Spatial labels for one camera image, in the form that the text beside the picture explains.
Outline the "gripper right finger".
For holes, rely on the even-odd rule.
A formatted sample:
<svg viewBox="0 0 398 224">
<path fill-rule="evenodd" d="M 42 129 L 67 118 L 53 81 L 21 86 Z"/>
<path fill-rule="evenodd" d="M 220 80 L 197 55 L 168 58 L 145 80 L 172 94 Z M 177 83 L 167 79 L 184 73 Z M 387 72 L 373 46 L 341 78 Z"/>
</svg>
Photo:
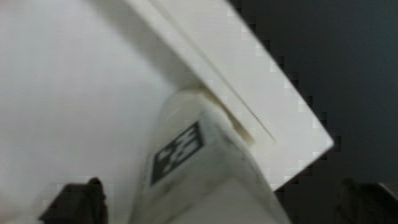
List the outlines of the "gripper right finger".
<svg viewBox="0 0 398 224">
<path fill-rule="evenodd" d="M 398 183 L 343 180 L 334 224 L 398 224 Z"/>
</svg>

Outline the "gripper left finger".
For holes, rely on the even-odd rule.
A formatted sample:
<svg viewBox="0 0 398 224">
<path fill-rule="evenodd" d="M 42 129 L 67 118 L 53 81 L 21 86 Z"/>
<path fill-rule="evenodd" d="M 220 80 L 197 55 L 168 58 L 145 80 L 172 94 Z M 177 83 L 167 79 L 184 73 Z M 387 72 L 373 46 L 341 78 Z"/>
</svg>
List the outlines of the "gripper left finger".
<svg viewBox="0 0 398 224">
<path fill-rule="evenodd" d="M 39 216 L 42 224 L 108 224 L 103 184 L 92 178 L 83 184 L 67 184 Z"/>
</svg>

